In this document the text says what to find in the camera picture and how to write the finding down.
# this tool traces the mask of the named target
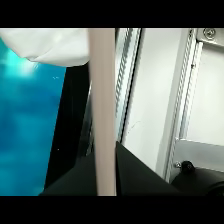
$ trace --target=beige strip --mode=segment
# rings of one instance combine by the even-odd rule
[[[115,29],[90,28],[89,48],[97,191],[114,196]]]

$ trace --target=vertical beige bar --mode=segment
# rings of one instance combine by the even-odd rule
[[[115,29],[90,28],[89,48],[97,191],[114,196]]]

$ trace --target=blue screen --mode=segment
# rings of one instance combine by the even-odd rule
[[[43,191],[65,71],[19,58],[0,39],[0,195]]]

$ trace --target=white plastic bag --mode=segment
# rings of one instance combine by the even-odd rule
[[[86,28],[0,28],[0,37],[19,57],[57,66],[89,60]]]

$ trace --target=screw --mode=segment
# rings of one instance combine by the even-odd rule
[[[175,162],[175,163],[174,163],[174,167],[175,167],[175,168],[181,168],[181,163],[178,162],[178,161]]]
[[[204,36],[208,40],[213,40],[215,38],[215,35],[216,35],[216,31],[214,28],[205,28],[204,29]]]

